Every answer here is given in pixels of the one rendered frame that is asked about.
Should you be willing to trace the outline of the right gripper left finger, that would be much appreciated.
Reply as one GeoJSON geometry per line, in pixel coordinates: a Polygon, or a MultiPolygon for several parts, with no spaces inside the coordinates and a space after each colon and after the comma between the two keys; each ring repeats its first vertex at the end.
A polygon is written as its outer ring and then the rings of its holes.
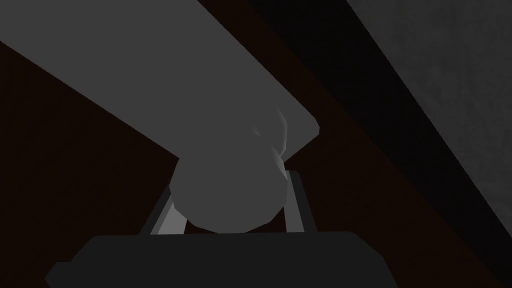
{"type": "Polygon", "coordinates": [[[176,210],[170,186],[167,185],[139,234],[182,235],[185,233],[186,224],[187,219],[176,210]]]}

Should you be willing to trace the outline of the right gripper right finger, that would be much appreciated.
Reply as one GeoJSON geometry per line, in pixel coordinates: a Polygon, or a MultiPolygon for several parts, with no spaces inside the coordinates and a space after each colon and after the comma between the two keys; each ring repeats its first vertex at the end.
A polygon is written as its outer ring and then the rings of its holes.
{"type": "Polygon", "coordinates": [[[287,197],[284,218],[287,233],[318,232],[303,182],[297,171],[286,170],[287,197]]]}

